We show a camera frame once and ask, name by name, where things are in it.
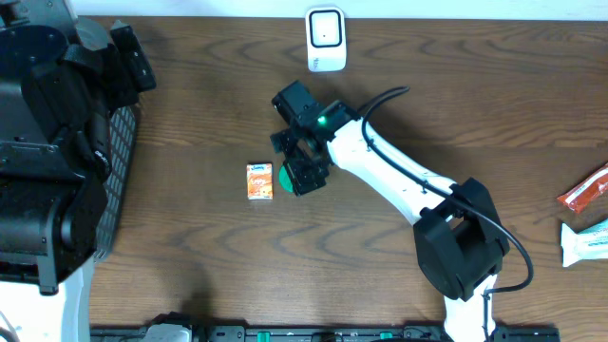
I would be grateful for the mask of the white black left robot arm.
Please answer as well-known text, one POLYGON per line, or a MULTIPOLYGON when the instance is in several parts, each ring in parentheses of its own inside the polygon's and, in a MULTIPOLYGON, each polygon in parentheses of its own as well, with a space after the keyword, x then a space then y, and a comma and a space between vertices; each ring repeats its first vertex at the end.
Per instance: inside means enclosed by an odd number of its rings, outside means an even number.
POLYGON ((143 92, 132 27, 66 0, 1 4, 1 337, 87 341, 96 264, 112 250, 143 92))

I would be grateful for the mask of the teal wipes packet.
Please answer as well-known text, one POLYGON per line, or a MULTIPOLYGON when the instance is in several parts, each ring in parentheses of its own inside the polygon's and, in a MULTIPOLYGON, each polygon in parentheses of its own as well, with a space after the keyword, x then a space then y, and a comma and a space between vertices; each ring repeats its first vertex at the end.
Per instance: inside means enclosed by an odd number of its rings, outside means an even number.
POLYGON ((561 224, 562 266, 567 268, 581 260, 607 258, 607 220, 576 233, 561 224))

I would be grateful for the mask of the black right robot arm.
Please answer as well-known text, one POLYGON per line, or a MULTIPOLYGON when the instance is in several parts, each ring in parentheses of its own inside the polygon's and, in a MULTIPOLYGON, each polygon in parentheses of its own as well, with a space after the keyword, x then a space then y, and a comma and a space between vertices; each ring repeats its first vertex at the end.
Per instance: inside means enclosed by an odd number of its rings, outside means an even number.
POLYGON ((271 142, 296 195, 323 187, 332 165, 390 202, 412 226, 418 265, 446 304, 444 331, 453 341, 489 341, 496 330, 492 292, 510 247, 488 190, 436 174, 371 126, 381 104, 408 92, 391 88, 359 108, 323 105, 295 81, 272 105, 287 128, 271 142))

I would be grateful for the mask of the small orange snack box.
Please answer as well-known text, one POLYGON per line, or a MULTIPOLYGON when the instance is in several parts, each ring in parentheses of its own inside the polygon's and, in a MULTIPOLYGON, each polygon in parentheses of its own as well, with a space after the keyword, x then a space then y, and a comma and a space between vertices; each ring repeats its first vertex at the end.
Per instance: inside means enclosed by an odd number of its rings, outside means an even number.
POLYGON ((271 200, 274 197, 271 163, 250 163, 246 166, 246 174, 249 200, 271 200))

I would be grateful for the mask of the green lid jar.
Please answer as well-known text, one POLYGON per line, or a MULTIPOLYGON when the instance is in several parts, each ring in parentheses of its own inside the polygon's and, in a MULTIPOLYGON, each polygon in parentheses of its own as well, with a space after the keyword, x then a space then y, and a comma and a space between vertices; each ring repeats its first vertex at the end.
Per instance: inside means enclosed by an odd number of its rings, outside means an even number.
POLYGON ((288 193, 293 193, 294 186, 290 179, 289 173, 285 165, 282 165, 279 169, 278 179, 281 187, 288 193))

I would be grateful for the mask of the orange candy bar wrapper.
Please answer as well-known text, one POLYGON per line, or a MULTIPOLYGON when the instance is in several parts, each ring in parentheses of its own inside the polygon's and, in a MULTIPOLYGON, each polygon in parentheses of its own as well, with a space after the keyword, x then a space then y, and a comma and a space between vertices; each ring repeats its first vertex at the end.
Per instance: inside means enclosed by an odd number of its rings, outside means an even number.
POLYGON ((557 201, 579 214, 593 200, 607 192, 607 165, 591 174, 570 191, 557 197, 557 201))

